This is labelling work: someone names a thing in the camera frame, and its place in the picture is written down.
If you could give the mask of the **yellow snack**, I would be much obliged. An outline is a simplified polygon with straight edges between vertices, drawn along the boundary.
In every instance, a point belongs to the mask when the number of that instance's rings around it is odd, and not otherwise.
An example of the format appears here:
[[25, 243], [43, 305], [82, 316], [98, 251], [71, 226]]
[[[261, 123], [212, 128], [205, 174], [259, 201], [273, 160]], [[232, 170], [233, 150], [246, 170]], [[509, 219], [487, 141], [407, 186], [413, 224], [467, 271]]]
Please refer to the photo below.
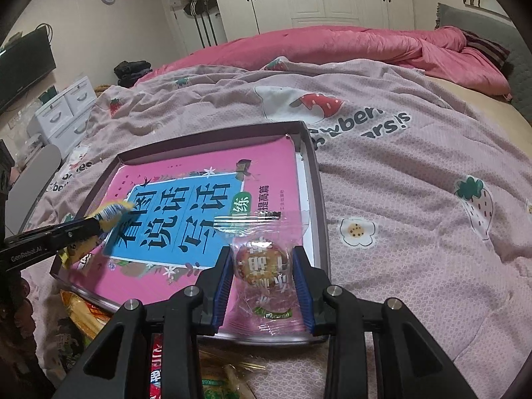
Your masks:
[[96, 249], [107, 237], [107, 235], [118, 225], [122, 217], [133, 211], [134, 204], [124, 200], [114, 200], [99, 207], [92, 212], [89, 218], [96, 219], [99, 224], [99, 231], [92, 236], [84, 237], [74, 241], [65, 249], [62, 249], [59, 256], [63, 268], [70, 268], [80, 261], [87, 254]]

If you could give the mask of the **clear round snack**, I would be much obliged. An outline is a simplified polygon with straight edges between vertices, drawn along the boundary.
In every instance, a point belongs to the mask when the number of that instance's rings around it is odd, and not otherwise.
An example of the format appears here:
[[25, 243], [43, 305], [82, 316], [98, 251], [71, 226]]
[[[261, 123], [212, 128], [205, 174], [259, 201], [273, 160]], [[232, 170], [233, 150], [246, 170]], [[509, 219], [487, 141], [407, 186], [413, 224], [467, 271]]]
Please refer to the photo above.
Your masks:
[[292, 252], [304, 243], [309, 212], [220, 215], [214, 228], [233, 251], [234, 280], [224, 330], [245, 338], [296, 336], [305, 330]]

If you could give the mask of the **red snack packet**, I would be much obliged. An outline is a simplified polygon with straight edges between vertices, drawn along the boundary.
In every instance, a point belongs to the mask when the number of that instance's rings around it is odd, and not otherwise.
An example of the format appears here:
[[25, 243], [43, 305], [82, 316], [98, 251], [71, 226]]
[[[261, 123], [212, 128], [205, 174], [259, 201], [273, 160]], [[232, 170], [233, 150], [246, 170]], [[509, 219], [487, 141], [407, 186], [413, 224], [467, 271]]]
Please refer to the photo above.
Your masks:
[[150, 398], [161, 398], [161, 363], [162, 363], [162, 334], [152, 336], [152, 358], [150, 377]]

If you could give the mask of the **orange yellow snack packet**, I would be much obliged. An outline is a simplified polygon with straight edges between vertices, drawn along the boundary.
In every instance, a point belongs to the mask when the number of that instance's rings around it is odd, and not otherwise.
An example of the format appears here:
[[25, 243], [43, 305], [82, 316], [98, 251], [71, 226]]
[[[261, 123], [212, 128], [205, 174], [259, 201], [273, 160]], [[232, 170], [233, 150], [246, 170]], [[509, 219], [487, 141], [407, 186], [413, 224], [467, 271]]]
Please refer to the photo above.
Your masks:
[[71, 291], [61, 290], [61, 301], [68, 317], [89, 339], [95, 339], [110, 320], [108, 313]]

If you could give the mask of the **grey chair back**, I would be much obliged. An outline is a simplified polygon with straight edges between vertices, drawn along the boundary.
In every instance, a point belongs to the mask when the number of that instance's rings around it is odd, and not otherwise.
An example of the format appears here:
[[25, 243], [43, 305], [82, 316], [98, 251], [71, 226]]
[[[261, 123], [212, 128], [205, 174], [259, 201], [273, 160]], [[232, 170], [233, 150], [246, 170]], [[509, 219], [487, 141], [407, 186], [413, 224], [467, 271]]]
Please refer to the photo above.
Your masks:
[[23, 231], [33, 207], [48, 187], [60, 168], [61, 151], [55, 145], [40, 149], [14, 182], [5, 205], [6, 236], [11, 237]]

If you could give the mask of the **green snack packet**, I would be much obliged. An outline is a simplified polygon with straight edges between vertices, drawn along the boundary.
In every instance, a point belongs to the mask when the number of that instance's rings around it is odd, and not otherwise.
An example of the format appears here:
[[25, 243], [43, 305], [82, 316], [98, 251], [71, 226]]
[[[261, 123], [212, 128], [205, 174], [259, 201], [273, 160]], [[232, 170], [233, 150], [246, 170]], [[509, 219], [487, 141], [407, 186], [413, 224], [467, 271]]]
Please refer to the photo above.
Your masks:
[[256, 396], [236, 367], [230, 364], [201, 368], [203, 395], [206, 399], [255, 399]]

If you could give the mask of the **white drawer cabinet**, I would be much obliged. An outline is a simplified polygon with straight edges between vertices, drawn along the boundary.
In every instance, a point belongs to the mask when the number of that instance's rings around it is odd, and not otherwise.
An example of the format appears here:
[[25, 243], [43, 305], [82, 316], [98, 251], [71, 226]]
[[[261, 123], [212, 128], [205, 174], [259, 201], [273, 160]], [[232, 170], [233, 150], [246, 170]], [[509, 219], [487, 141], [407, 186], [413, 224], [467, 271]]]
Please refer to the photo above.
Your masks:
[[39, 135], [45, 145], [54, 145], [65, 160], [86, 134], [96, 94], [88, 76], [83, 76], [43, 104], [27, 125], [27, 134]]

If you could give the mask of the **pink strawberry print bedsheet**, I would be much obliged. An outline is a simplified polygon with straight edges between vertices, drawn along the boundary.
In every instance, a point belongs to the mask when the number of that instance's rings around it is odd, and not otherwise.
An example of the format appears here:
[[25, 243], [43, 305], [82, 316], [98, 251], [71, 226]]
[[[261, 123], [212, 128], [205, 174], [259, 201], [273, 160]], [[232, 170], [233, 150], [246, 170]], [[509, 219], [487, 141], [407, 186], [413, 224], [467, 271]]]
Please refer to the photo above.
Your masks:
[[531, 351], [531, 161], [460, 98], [377, 61], [186, 67], [108, 88], [86, 156], [37, 203], [33, 228], [77, 212], [114, 157], [156, 141], [301, 120], [316, 146], [333, 282], [404, 301], [480, 398]]

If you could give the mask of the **pink Chinese workbook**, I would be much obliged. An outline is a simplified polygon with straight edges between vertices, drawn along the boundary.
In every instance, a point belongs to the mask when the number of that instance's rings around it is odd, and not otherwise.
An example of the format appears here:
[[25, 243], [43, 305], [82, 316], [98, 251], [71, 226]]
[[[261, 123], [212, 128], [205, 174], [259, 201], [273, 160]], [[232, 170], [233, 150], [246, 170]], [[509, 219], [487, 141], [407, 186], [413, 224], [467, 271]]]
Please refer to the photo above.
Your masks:
[[303, 164], [287, 134], [192, 146], [175, 139], [130, 151], [81, 212], [114, 201], [133, 211], [61, 277], [111, 310], [129, 298], [149, 304], [193, 285], [230, 246], [234, 277], [221, 336], [302, 341], [290, 252], [312, 241]]

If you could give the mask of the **black television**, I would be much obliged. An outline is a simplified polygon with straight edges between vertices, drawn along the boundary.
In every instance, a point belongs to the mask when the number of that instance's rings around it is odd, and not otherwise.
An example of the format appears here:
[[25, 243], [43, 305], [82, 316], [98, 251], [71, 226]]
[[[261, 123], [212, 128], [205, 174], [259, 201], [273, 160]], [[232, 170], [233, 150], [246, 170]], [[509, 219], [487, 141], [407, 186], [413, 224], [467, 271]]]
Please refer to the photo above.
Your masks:
[[1, 52], [1, 112], [17, 101], [30, 87], [55, 70], [56, 62], [45, 27], [25, 34]]

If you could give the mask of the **black bag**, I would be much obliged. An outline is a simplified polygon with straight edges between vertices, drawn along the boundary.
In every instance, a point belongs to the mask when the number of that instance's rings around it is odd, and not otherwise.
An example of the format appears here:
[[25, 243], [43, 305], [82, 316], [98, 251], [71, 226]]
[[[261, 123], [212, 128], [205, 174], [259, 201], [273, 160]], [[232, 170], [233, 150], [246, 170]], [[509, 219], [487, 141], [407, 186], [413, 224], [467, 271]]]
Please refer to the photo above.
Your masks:
[[152, 72], [152, 64], [148, 61], [122, 61], [114, 67], [114, 74], [118, 78], [118, 85], [130, 88], [135, 83]]

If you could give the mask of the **hanging clothes on rack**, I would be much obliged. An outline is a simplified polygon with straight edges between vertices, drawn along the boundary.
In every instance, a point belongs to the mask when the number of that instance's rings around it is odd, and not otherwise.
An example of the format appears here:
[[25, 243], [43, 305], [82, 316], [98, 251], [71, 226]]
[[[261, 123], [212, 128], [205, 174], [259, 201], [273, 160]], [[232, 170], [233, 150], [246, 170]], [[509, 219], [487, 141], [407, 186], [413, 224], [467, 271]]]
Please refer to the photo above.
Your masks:
[[190, 16], [197, 27], [203, 48], [218, 45], [211, 13], [218, 8], [217, 0], [179, 0], [182, 10]]

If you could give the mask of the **pink quilt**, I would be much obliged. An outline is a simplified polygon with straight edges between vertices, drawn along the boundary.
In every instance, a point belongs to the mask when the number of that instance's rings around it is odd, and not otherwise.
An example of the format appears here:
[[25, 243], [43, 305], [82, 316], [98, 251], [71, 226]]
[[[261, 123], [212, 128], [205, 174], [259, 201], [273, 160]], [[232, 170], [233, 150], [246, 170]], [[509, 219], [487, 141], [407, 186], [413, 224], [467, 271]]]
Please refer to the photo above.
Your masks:
[[230, 66], [259, 70], [285, 57], [297, 63], [325, 64], [354, 59], [416, 68], [490, 96], [511, 98], [502, 69], [467, 44], [465, 33], [445, 26], [433, 31], [394, 31], [317, 25], [262, 33], [205, 48], [153, 70], [140, 82], [184, 67]]

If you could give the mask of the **striped dark pillow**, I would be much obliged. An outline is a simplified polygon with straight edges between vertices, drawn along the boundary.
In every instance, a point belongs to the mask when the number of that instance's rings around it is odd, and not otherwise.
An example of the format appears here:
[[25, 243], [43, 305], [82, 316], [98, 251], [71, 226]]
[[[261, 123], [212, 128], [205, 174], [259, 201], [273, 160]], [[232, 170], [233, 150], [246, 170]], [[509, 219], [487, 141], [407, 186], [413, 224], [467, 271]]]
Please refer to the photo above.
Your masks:
[[476, 33], [463, 30], [463, 34], [469, 48], [476, 49], [498, 69], [503, 68], [510, 55], [508, 49], [497, 42], [484, 39]]

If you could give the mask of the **grey upholstered headboard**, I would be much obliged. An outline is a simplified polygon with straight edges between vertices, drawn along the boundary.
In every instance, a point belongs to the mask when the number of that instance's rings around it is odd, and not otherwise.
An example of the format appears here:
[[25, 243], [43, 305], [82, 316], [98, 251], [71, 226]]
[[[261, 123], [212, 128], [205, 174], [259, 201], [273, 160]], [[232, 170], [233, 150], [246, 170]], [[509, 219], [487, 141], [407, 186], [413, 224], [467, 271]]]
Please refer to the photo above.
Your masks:
[[463, 31], [467, 45], [481, 52], [509, 82], [512, 105], [531, 123], [531, 51], [518, 30], [485, 15], [437, 4], [436, 27]]

